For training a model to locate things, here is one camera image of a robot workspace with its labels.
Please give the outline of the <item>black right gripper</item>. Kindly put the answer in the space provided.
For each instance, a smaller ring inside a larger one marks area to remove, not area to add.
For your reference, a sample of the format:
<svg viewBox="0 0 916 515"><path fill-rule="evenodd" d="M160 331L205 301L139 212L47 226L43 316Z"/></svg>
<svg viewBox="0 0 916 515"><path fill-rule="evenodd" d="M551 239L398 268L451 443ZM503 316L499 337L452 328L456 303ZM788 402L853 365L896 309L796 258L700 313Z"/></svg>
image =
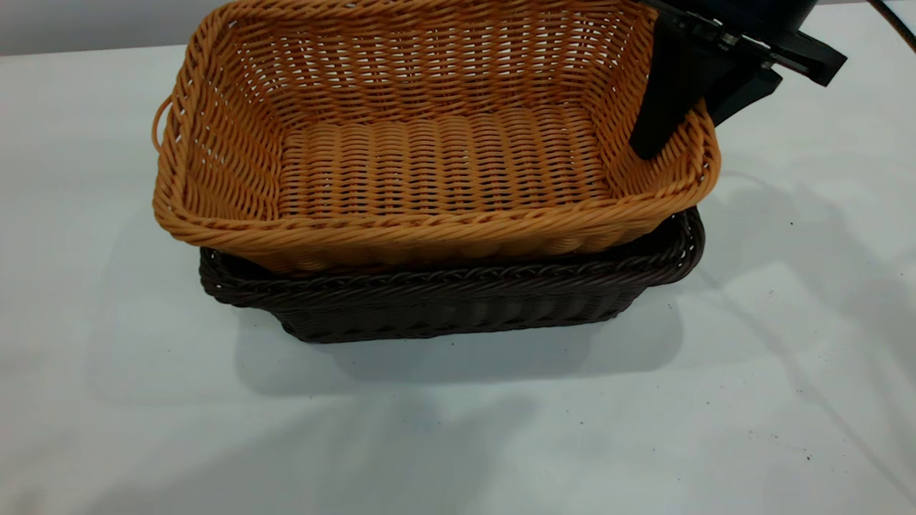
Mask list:
<svg viewBox="0 0 916 515"><path fill-rule="evenodd" d="M847 56L801 31L814 1L647 1L655 22L651 69L629 146L642 160L666 147L698 102L719 127L769 97L782 75L766 67L731 69L730 49L746 40L776 62L827 86Z"/></svg>

